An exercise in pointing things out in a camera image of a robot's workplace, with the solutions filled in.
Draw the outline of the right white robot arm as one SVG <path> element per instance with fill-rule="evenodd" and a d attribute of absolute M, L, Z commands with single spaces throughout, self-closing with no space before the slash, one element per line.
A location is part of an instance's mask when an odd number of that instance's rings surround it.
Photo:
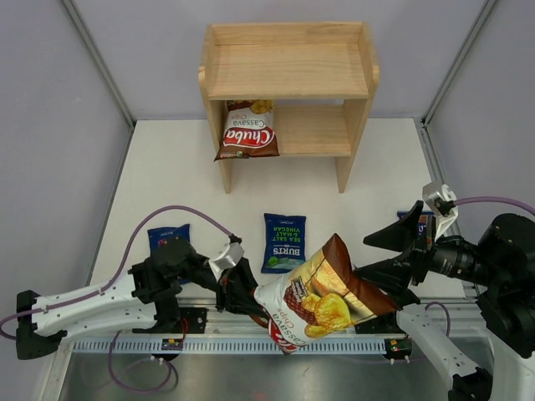
<path fill-rule="evenodd" d="M 503 213 L 492 220 L 478 243 L 462 236 L 442 236 L 441 224 L 459 206 L 502 203 L 528 215 Z M 357 277 L 375 284 L 398 302 L 380 309 L 381 325 L 402 330 L 433 365 L 450 400 L 532 400 L 534 398 L 534 209 L 504 197 L 431 200 L 434 214 L 426 231 L 418 232 L 423 201 L 386 228 L 366 236 L 367 246 L 397 252 L 397 256 L 356 269 Z M 428 272 L 484 286 L 476 298 L 493 350 L 487 371 L 468 358 L 428 318 L 410 285 Z"/>

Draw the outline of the Chuba cassava chips bag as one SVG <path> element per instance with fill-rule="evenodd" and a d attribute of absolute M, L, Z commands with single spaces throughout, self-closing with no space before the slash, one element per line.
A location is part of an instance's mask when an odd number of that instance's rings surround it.
<path fill-rule="evenodd" d="M 274 106 L 270 99 L 228 100 L 227 119 L 215 161 L 280 156 Z"/>
<path fill-rule="evenodd" d="M 397 309 L 391 297 L 354 274 L 337 234 L 301 266 L 257 287 L 254 298 L 270 315 L 269 336 L 286 354 Z"/>

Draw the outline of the blue Burts sea salt bag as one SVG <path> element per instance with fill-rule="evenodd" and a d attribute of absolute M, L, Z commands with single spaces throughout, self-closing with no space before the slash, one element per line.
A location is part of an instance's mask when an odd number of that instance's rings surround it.
<path fill-rule="evenodd" d="M 306 261 L 306 217 L 265 213 L 263 274 L 283 274 Z"/>

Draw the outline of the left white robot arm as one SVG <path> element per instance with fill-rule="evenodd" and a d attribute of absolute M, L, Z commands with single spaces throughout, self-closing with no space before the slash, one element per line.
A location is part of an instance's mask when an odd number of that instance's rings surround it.
<path fill-rule="evenodd" d="M 257 282 L 239 238 L 233 237 L 220 256 L 209 258 L 178 236 L 105 284 L 51 297 L 20 292 L 17 357 L 32 360 L 48 356 L 61 343 L 96 333 L 182 332 L 193 320 L 184 315 L 179 304 L 181 280 L 212 292 L 219 312 L 249 316 L 262 325 L 268 322 L 268 315 L 254 299 Z"/>

